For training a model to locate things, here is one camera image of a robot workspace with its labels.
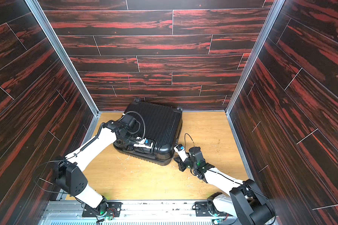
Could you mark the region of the black hard-shell suitcase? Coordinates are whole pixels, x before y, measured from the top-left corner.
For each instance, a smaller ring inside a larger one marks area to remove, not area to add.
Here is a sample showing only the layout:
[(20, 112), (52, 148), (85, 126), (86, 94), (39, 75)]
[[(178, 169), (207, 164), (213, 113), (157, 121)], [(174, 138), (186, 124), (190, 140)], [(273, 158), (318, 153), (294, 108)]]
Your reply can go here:
[(134, 99), (124, 111), (145, 126), (134, 126), (135, 137), (149, 141), (150, 149), (137, 147), (133, 143), (116, 140), (113, 146), (122, 154), (136, 157), (161, 166), (166, 166), (174, 156), (183, 125), (183, 110), (180, 107), (163, 106)]

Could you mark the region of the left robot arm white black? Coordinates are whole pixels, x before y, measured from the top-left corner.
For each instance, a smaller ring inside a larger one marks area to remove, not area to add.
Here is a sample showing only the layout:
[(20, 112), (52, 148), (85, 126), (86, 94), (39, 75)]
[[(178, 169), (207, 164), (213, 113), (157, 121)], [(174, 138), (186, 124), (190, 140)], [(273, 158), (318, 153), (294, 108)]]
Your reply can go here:
[(103, 216), (107, 213), (109, 209), (107, 199), (89, 186), (83, 171), (105, 148), (117, 140), (132, 143), (135, 147), (150, 150), (153, 148), (153, 140), (138, 138), (135, 132), (129, 130), (130, 128), (131, 122), (102, 123), (98, 133), (88, 142), (64, 157), (57, 157), (53, 165), (55, 185), (91, 207), (96, 215)]

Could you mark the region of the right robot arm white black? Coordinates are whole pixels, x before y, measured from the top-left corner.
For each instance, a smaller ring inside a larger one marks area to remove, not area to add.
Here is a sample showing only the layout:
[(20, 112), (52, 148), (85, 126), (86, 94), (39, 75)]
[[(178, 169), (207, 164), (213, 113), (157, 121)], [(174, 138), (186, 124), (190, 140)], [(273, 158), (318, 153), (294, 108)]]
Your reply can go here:
[(199, 153), (180, 154), (174, 160), (178, 163), (180, 171), (188, 168), (198, 179), (222, 190), (207, 200), (212, 214), (227, 213), (236, 217), (242, 225), (275, 223), (274, 206), (253, 180), (235, 179), (207, 163)]

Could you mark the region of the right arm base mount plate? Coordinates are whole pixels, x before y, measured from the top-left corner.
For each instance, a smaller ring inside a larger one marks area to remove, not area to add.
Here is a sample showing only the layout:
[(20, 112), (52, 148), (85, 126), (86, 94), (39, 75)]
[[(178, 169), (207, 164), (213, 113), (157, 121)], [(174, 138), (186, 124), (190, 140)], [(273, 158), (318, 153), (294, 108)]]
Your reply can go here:
[(231, 214), (226, 212), (219, 212), (215, 209), (212, 203), (208, 203), (208, 201), (198, 201), (195, 202), (192, 206), (192, 209), (195, 211), (197, 217), (231, 217)]

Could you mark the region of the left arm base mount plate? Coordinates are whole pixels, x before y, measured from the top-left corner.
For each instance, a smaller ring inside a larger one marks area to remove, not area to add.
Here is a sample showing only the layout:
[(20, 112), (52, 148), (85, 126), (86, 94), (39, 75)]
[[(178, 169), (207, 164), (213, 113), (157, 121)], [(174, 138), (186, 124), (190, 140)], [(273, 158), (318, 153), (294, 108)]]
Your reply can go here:
[(116, 218), (120, 216), (122, 202), (106, 202), (101, 203), (97, 208), (84, 205), (82, 217), (92, 218)]

